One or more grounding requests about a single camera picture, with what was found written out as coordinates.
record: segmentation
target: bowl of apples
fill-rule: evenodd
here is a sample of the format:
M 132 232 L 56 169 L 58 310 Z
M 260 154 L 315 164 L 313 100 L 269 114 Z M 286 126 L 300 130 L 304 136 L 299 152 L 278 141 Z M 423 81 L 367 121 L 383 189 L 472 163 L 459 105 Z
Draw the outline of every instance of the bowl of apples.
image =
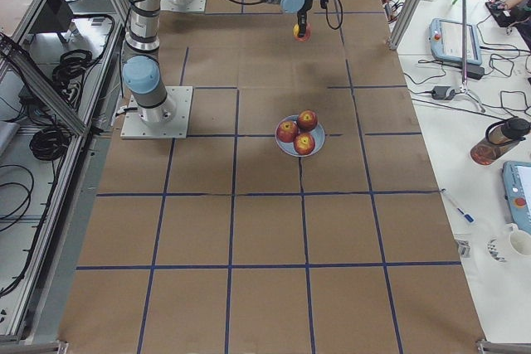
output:
M 275 138 L 285 153 L 293 157 L 308 157 L 323 147 L 324 130 L 317 114 L 307 109 L 282 119 L 276 127 Z

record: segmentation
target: blue pen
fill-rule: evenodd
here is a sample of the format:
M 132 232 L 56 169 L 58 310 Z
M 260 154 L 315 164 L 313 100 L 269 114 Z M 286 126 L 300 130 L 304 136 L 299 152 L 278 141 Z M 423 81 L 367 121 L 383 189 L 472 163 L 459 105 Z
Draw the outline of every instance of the blue pen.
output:
M 459 205 L 457 205 L 457 202 L 454 200 L 454 198 L 452 198 L 450 196 L 450 194 L 446 191 L 445 188 L 443 188 L 441 190 L 441 194 L 444 195 L 446 197 L 446 199 L 448 200 L 449 203 L 451 203 L 455 209 L 457 209 L 457 211 L 459 213 L 461 213 L 461 215 L 463 215 L 463 217 L 469 222 L 473 222 L 474 221 L 474 217 L 472 217 L 471 215 L 469 215 L 467 212 L 465 212 L 463 210 L 463 208 L 461 208 Z

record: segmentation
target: bowl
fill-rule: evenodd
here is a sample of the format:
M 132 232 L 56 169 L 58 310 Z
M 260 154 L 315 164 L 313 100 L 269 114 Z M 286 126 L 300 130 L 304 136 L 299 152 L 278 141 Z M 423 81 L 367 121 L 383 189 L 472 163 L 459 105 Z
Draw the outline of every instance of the bowl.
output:
M 287 118 L 282 119 L 279 122 L 279 124 L 277 125 L 277 127 L 282 122 L 285 122 L 286 120 L 294 120 L 294 121 L 296 121 L 297 120 L 297 116 L 298 115 L 291 115 L 291 116 L 288 116 Z M 324 136 L 325 136 L 323 126 L 321 126 L 320 123 L 317 123 L 317 126 L 315 126 L 315 129 L 313 129 L 309 133 L 312 135 L 312 137 L 315 140 L 315 148 L 314 148 L 314 151 L 312 151 L 308 155 L 300 155 L 299 153 L 297 153 L 295 151 L 295 147 L 293 146 L 293 143 L 283 143 L 276 136 L 275 136 L 275 140 L 276 140 L 276 143 L 278 144 L 279 148 L 282 151 L 284 151 L 285 153 L 287 153 L 288 155 L 291 155 L 292 157 L 297 157 L 297 158 L 309 157 L 310 155 L 314 155 L 315 153 L 317 153 L 323 147 Z

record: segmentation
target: brown bottle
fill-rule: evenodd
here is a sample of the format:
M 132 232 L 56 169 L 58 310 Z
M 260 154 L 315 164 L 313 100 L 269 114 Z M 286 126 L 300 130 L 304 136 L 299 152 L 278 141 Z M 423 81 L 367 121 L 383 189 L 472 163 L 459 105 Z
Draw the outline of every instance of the brown bottle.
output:
M 485 138 L 471 150 L 470 156 L 480 165 L 490 165 L 496 159 L 516 147 L 529 133 L 531 125 L 525 119 L 511 118 L 491 124 Z

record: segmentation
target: bottle cap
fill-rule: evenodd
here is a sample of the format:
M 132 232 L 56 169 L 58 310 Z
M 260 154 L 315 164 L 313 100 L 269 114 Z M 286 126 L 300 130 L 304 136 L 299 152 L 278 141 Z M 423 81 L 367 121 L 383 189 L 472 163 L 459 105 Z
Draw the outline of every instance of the bottle cap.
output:
M 531 130 L 531 125 L 527 120 L 522 118 L 507 119 L 501 126 L 501 133 L 506 138 L 511 138 L 513 140 L 522 138 L 529 133 L 529 130 Z

